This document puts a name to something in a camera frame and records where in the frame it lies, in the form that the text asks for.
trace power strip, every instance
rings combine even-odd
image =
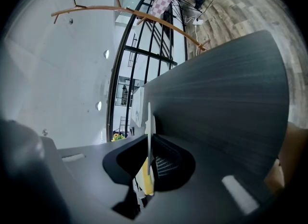
[[[199,19],[198,21],[195,19],[192,23],[193,25],[195,26],[200,26],[203,24],[203,20],[202,19]]]

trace desk surface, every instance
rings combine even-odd
[[[189,151],[196,169],[183,187],[155,193],[137,220],[240,218],[221,183],[226,175],[237,175],[259,202],[268,199],[263,179],[279,153],[289,111],[286,72],[269,32],[223,44],[145,84],[141,127],[130,122],[136,136],[144,134],[148,102],[156,133]]]

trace black metal frame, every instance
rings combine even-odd
[[[132,80],[133,81],[133,84],[132,84],[132,86],[135,86],[135,79],[133,79]],[[116,104],[116,102],[115,102],[115,105],[116,106],[127,106],[127,99],[128,99],[128,90],[127,90],[127,97],[124,97],[124,91],[122,92],[122,97],[117,97],[116,96],[116,99],[121,99],[122,101],[123,101],[123,99],[125,99],[125,103],[122,103],[122,101],[121,101],[121,104],[119,105],[119,104]]]
[[[134,53],[137,53],[137,54],[142,54],[142,55],[150,56],[151,58],[157,59],[159,61],[164,61],[166,63],[172,64],[172,65],[175,65],[175,66],[178,65],[177,62],[175,62],[173,60],[170,60],[167,57],[162,56],[161,53],[160,54],[155,54],[155,53],[143,50],[143,49],[138,49],[138,48],[134,48],[134,47],[130,47],[130,46],[125,46],[125,50],[126,51],[130,51],[130,52],[134,52]]]
[[[121,97],[121,105],[118,105],[115,103],[115,105],[118,105],[118,106],[126,106],[127,105],[127,97],[125,97],[125,95],[128,94],[128,91],[127,91],[127,88],[126,88],[126,85],[123,85],[123,91],[122,91],[122,97]]]
[[[118,82],[117,82],[117,88],[116,88],[116,98],[115,98],[115,105],[116,106],[126,106],[127,105],[127,97],[124,97],[123,96],[123,94],[124,94],[124,92],[122,93],[122,97],[118,97],[117,96],[117,94],[118,94],[118,91],[119,91],[119,85],[123,85],[123,87],[126,87],[128,84],[123,84],[123,83],[120,83],[120,77],[122,77],[122,76],[118,76]],[[123,100],[123,99],[126,99],[126,102],[125,102],[125,104],[122,104],[122,101],[121,101],[121,104],[117,104],[116,103],[116,100],[117,99],[121,99],[121,100]]]
[[[141,8],[142,5],[146,5],[148,6],[147,9],[147,13],[149,12],[150,8],[152,7],[152,2],[150,3],[146,3],[144,2],[145,0],[140,0],[140,2],[138,3],[136,10],[139,10]],[[164,18],[166,18],[167,14],[168,14],[168,18],[170,19],[170,23],[173,22],[173,14],[172,14],[172,5],[170,4],[170,11],[166,11],[164,13]],[[173,30],[170,29],[170,35],[169,35],[169,51],[167,48],[167,44],[164,41],[164,26],[162,25],[162,33],[160,35],[160,51],[159,54],[155,54],[151,52],[152,49],[152,43],[153,43],[153,38],[155,33],[157,34],[157,31],[155,29],[155,22],[153,22],[153,26],[152,26],[152,31],[151,31],[151,40],[150,40],[150,46],[149,46],[149,51],[146,50],[142,50],[139,49],[140,46],[140,41],[141,41],[141,37],[142,37],[142,32],[144,29],[144,25],[147,25],[149,29],[151,29],[151,26],[148,24],[147,21],[144,21],[141,27],[141,31],[140,31],[140,35],[137,41],[137,46],[133,47],[133,46],[127,46],[127,40],[128,40],[128,36],[129,33],[132,29],[134,20],[136,19],[136,15],[132,15],[128,25],[124,31],[122,40],[120,42],[119,45],[119,49],[117,51],[117,55],[115,58],[115,63],[114,63],[114,67],[112,70],[112,75],[111,75],[111,81],[110,81],[110,86],[109,86],[109,93],[108,93],[108,103],[107,103],[107,116],[106,116],[106,137],[107,139],[109,139],[109,141],[112,140],[112,136],[113,136],[113,113],[114,113],[114,107],[115,107],[115,97],[116,97],[116,89],[117,89],[117,79],[118,79],[118,74],[119,74],[119,70],[120,70],[120,65],[121,65],[121,61],[122,61],[122,57],[123,57],[123,52],[124,50],[126,51],[130,51],[130,55],[133,55],[133,61],[132,61],[132,69],[131,69],[131,76],[130,76],[130,83],[129,83],[129,88],[128,88],[128,97],[127,97],[127,109],[126,109],[126,124],[125,124],[125,137],[127,137],[128,134],[128,114],[129,114],[129,109],[130,109],[130,104],[132,103],[132,86],[133,86],[133,75],[134,75],[134,71],[135,71],[135,65],[137,62],[137,57],[142,54],[142,55],[146,55],[148,56],[147,59],[147,65],[146,65],[146,70],[145,70],[145,78],[144,78],[144,83],[146,84],[147,82],[147,77],[148,77],[148,71],[149,71],[149,63],[150,63],[150,58],[154,58],[159,60],[159,65],[158,65],[158,72],[157,72],[157,76],[160,75],[160,68],[161,68],[161,62],[166,62],[167,64],[169,64],[169,69],[171,69],[171,65],[177,66],[177,62],[173,61],[173,57],[172,57],[172,46],[173,46]],[[182,18],[182,23],[183,23],[183,28],[185,31],[185,24],[183,22],[183,15],[181,13],[181,18]],[[187,60],[187,43],[186,43],[186,38],[184,38],[184,44],[185,44],[185,60]]]
[[[140,9],[143,2],[144,0],[140,0],[140,2],[138,3],[136,7],[136,10]],[[108,103],[107,103],[107,115],[106,115],[106,138],[109,139],[110,141],[112,140],[112,136],[113,136],[113,120],[114,120],[113,115],[114,115],[114,109],[115,109],[116,88],[117,88],[118,75],[120,71],[120,65],[122,62],[124,47],[126,45],[129,33],[131,31],[131,28],[133,27],[133,23],[136,17],[137,16],[133,14],[130,17],[130,20],[125,28],[123,37],[118,47],[118,51],[116,53],[114,67],[112,69],[112,73],[110,77],[110,85],[109,85],[109,91],[108,91]]]
[[[131,43],[131,46],[132,47],[135,47],[135,45],[136,45],[136,42],[137,42],[138,40],[137,40],[137,38],[136,38],[136,34],[134,34],[134,38],[133,38],[133,42]],[[128,67],[132,67],[132,64],[133,64],[133,60],[132,60],[132,58],[135,56],[135,53],[133,53],[133,52],[130,52],[130,54],[129,54],[129,58],[128,58]]]
[[[183,17],[183,11],[182,11],[183,9],[181,7],[179,0],[178,0],[178,2],[179,2],[179,6],[180,6],[180,15],[181,15],[181,20],[182,20],[182,25],[183,25],[183,31],[186,32],[186,29],[185,29],[186,25],[184,23],[184,17]],[[186,39],[186,37],[184,37],[184,44],[185,44],[185,61],[187,61],[188,55],[187,55],[187,39]]]
[[[187,2],[186,0],[178,0],[178,1],[182,1],[184,4],[188,5],[189,7],[186,7],[186,9],[190,9],[190,10],[197,11],[197,12],[201,13],[201,11],[199,9],[195,9],[195,7],[192,4],[190,4],[189,2]]]
[[[119,126],[119,134],[125,132],[125,123],[126,123],[125,117],[121,116],[121,118],[120,118],[120,126]]]

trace wall light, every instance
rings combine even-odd
[[[101,108],[102,108],[102,102],[99,101],[99,102],[95,105],[95,107],[96,107],[96,109],[97,109],[98,111],[100,111]]]
[[[108,59],[108,57],[109,57],[109,50],[106,50],[106,51],[104,52],[104,57],[105,57],[106,59]]]

